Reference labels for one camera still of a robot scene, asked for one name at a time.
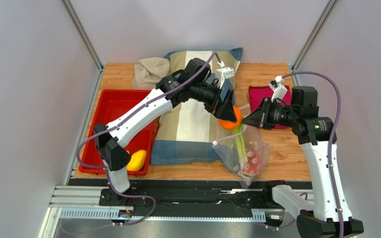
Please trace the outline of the green celery bunch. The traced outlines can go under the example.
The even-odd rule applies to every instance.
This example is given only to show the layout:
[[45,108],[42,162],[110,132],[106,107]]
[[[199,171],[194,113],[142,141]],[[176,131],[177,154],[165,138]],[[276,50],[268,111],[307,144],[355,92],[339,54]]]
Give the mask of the green celery bunch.
[[246,145],[244,139],[245,126],[240,124],[233,129],[233,135],[235,137],[236,150],[238,152],[240,170],[243,172],[245,165],[248,163],[248,156],[246,152]]

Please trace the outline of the clear zip top bag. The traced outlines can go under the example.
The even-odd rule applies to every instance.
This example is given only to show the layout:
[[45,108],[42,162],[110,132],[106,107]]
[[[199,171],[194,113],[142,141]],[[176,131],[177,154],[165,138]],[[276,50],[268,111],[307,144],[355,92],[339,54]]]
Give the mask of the clear zip top bag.
[[212,142],[222,164],[249,188],[267,164],[270,146],[258,128],[240,124],[232,130],[216,125],[217,138]]

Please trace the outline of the yellow mango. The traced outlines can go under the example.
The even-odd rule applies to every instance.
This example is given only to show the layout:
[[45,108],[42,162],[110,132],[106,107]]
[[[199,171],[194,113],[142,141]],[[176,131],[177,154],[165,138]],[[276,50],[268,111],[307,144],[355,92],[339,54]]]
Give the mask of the yellow mango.
[[147,156],[146,150],[138,150],[131,155],[130,161],[127,164],[127,170],[136,172],[139,171],[145,164]]

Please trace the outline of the watermelon slice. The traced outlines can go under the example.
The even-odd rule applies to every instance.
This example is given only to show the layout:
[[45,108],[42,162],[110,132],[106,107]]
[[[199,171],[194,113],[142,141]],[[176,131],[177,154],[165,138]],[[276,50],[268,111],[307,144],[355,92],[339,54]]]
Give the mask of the watermelon slice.
[[265,166],[262,155],[258,150],[252,149],[247,153],[248,161],[244,163],[242,174],[246,177],[255,177],[261,173]]

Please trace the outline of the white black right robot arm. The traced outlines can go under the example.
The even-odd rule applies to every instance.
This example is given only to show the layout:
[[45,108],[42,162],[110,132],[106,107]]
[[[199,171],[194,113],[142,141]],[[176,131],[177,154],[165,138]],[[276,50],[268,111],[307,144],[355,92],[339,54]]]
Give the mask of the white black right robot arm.
[[297,136],[309,165],[314,202],[310,204],[282,181],[269,190],[270,199],[295,218],[300,237],[352,238],[364,232],[364,225],[353,218],[345,200],[336,159],[335,124],[318,115],[317,102],[314,87],[296,86],[291,104],[265,97],[242,122],[262,129],[286,126]]

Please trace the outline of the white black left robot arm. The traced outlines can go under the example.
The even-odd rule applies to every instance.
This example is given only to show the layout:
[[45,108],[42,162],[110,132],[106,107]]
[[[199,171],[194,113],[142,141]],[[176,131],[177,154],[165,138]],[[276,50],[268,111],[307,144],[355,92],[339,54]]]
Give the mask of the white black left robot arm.
[[219,63],[211,83],[208,62],[191,59],[184,69],[163,77],[154,89],[136,106],[120,118],[93,128],[94,143],[103,160],[109,187],[116,193],[124,193],[130,187],[127,164],[131,155],[126,151],[129,142],[148,124],[180,103],[190,99],[202,102],[207,112],[217,119],[237,122],[233,109],[234,89],[230,78],[235,77],[232,67]]

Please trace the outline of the striped beige blue pillow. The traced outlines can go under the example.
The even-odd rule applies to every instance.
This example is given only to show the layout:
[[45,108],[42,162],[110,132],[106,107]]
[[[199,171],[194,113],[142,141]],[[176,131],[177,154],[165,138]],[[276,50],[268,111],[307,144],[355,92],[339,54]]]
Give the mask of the striped beige blue pillow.
[[[236,71],[244,49],[216,51],[226,67]],[[184,69],[193,58],[207,61],[213,51],[175,51],[164,58],[170,61],[170,73]],[[217,136],[217,119],[207,112],[202,102],[189,99],[159,118],[159,129],[152,144],[151,165],[212,163],[219,156],[212,147]]]

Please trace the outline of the beige bucket hat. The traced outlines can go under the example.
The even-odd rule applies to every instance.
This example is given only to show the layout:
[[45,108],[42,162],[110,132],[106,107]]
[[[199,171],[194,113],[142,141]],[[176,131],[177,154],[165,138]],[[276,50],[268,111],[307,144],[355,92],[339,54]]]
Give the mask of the beige bucket hat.
[[152,90],[155,85],[170,73],[170,61],[165,58],[140,59],[134,64],[132,88]]

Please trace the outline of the aluminium frame rail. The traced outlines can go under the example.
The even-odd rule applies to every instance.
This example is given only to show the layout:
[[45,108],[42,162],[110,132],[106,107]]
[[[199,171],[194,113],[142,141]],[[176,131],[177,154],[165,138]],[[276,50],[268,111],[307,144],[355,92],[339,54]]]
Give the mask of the aluminium frame rail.
[[133,179],[125,196],[112,193],[105,179],[71,179],[55,187],[41,238],[308,238],[314,224],[310,182],[292,182],[307,204],[299,225],[289,205],[273,202],[270,183],[242,189],[238,181]]

